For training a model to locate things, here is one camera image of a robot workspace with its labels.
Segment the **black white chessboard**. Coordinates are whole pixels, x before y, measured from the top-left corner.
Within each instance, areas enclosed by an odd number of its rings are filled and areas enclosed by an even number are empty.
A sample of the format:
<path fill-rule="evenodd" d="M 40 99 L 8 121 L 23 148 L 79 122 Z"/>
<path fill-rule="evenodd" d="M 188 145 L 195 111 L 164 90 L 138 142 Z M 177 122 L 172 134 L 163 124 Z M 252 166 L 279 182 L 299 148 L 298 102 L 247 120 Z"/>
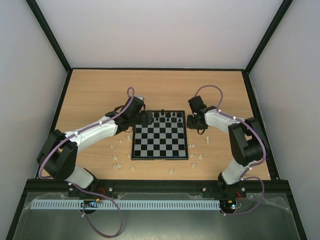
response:
<path fill-rule="evenodd" d="M 155 122 L 159 113 L 159 122 Z M 131 159 L 134 160 L 188 160 L 186 115 L 183 110 L 168 110 L 170 122 L 161 116 L 161 110 L 154 110 L 151 125 L 136 125 L 133 128 Z"/>

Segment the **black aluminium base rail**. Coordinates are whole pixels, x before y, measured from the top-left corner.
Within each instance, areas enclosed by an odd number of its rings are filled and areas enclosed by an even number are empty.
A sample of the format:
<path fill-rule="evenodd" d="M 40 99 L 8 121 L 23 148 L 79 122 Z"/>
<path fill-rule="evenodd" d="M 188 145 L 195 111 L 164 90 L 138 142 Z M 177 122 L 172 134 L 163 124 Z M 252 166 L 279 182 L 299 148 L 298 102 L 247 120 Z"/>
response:
<path fill-rule="evenodd" d="M 267 194 L 292 195 L 287 180 L 245 180 L 232 186 L 219 186 L 217 180 L 114 180 L 100 179 L 86 188 L 87 191 L 103 193 L 108 197 L 116 197 L 124 193 L 186 193 L 202 194 L 205 198 L 231 199 L 238 195 L 244 197 L 248 193 L 260 193 L 264 186 Z"/>

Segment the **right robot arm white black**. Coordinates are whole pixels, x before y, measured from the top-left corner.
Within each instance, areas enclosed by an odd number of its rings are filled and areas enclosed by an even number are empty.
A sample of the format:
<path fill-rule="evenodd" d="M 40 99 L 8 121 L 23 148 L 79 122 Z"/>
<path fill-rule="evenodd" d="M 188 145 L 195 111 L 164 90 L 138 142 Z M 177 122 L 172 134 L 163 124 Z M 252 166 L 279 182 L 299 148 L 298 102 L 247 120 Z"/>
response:
<path fill-rule="evenodd" d="M 261 125 L 254 117 L 239 118 L 222 112 L 217 106 L 207 107 L 199 95 L 189 99 L 188 104 L 192 114 L 187 116 L 187 128 L 201 135 L 214 127 L 229 136 L 232 160 L 218 175 L 216 187 L 221 196 L 229 196 L 248 171 L 268 158 L 269 145 Z"/>

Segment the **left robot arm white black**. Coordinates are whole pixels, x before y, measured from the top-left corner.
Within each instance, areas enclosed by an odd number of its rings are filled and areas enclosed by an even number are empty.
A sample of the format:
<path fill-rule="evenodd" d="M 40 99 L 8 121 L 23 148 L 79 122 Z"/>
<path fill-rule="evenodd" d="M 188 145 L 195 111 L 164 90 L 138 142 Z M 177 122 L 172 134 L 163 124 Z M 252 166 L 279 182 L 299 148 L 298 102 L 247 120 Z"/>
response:
<path fill-rule="evenodd" d="M 88 170 L 77 166 L 77 155 L 87 147 L 135 125 L 150 125 L 152 112 L 145 110 L 142 96 L 130 97 L 125 105 L 108 112 L 101 119 L 85 127 L 61 132 L 53 130 L 47 137 L 36 161 L 40 166 L 40 179 L 46 179 L 42 171 L 57 182 L 68 182 L 82 189 L 89 188 L 96 177 Z"/>

